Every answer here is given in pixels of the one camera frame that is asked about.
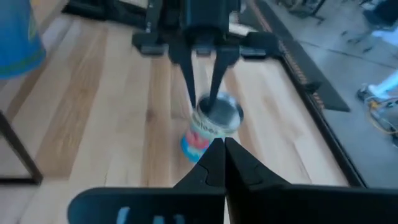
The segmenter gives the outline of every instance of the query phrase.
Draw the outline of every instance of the gray floor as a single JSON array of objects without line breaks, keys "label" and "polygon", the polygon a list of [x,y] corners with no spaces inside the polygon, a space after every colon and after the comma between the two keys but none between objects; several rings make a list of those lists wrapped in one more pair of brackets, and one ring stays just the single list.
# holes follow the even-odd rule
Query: gray floor
[{"label": "gray floor", "polygon": [[[326,18],[320,26],[316,19],[289,14],[274,0],[264,1],[351,108],[350,113],[326,110],[325,117],[366,183],[370,187],[398,188],[398,148],[392,145],[391,137],[369,123],[364,106],[354,97],[363,83],[377,84],[396,70],[398,48],[372,38],[358,45],[346,43],[348,37],[365,29],[363,9],[354,1],[340,4],[342,0],[327,0],[318,12]],[[349,34],[340,36],[345,30]],[[375,48],[363,54],[363,49],[373,43]]]}]

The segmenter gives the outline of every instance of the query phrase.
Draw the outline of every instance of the blue container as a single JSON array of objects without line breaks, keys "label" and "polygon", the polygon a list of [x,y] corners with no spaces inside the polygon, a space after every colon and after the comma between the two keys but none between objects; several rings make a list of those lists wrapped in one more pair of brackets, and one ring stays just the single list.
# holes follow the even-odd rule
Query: blue container
[{"label": "blue container", "polygon": [[44,58],[29,0],[0,0],[0,79],[23,74]]}]

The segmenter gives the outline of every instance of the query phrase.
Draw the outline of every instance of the colorful label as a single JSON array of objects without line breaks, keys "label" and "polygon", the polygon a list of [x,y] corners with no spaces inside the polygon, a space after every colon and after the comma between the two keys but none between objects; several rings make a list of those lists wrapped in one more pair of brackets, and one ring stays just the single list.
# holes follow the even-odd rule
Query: colorful label
[{"label": "colorful label", "polygon": [[214,138],[223,138],[220,128],[211,124],[195,111],[192,114],[191,125],[181,140],[182,151],[192,162],[198,162]]}]

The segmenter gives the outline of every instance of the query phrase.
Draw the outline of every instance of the can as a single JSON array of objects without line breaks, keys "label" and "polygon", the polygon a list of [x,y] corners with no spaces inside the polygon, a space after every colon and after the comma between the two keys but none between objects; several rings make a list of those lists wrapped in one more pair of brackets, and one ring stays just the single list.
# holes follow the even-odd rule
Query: can
[{"label": "can", "polygon": [[207,108],[210,94],[203,95],[192,113],[190,127],[181,140],[182,151],[198,162],[215,138],[233,134],[243,121],[243,110],[235,98],[218,93],[213,107]]},{"label": "can", "polygon": [[45,58],[29,0],[0,1],[0,78],[39,66]]}]

